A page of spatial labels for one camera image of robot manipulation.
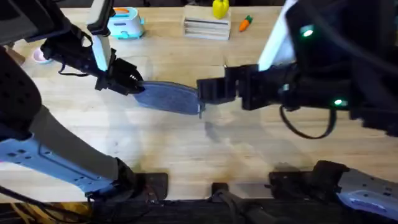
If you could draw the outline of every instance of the black mount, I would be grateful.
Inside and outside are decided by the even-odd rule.
[[[267,188],[280,200],[316,200],[321,203],[338,203],[336,193],[341,176],[349,168],[343,164],[318,161],[310,172],[270,172]]]
[[[227,183],[213,183],[211,185],[213,195],[209,200],[212,202],[224,202],[232,213],[233,224],[241,223],[240,219],[247,219],[254,224],[294,224],[295,222],[285,217],[274,217],[258,204],[250,200],[240,198],[228,190]]]
[[[88,192],[87,198],[96,202],[124,202],[127,200],[159,201],[164,200],[168,191],[168,175],[166,173],[135,174],[122,160],[118,162],[119,177],[111,186]]]

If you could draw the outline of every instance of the pink object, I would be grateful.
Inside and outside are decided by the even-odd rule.
[[[37,63],[49,63],[52,61],[52,59],[45,59],[43,52],[40,50],[40,48],[37,48],[34,52],[33,52],[33,60],[35,60],[35,62]]]

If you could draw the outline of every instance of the black clamp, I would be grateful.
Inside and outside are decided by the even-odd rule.
[[[258,65],[228,67],[223,78],[197,80],[198,98],[203,103],[215,105],[234,101],[237,92],[240,97],[245,94],[251,74],[257,71]]]
[[[281,105],[290,112],[300,109],[300,105],[295,100],[295,91],[298,88],[296,79],[299,74],[296,64],[290,64],[284,69],[283,85],[278,89],[278,94]]]
[[[128,95],[144,91],[139,82],[143,81],[137,67],[121,58],[116,58],[114,52],[111,56],[111,66],[105,75],[98,77],[95,84],[96,90],[109,88],[117,93]]]
[[[316,200],[322,203],[338,202],[338,182],[349,168],[343,164],[318,161],[311,172],[270,172],[272,196],[280,200]]]

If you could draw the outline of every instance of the gray cloth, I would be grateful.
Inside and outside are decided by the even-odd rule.
[[[180,114],[196,115],[204,106],[195,88],[172,82],[143,81],[142,93],[134,94],[141,106]]]

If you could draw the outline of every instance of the green led light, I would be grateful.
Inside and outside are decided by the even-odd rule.
[[[335,100],[335,105],[340,106],[343,103],[343,100]]]
[[[333,103],[335,104],[335,106],[347,106],[348,105],[347,101],[340,100],[340,99],[339,100],[335,100]]]
[[[313,30],[307,30],[303,33],[303,37],[309,37],[313,34]]]

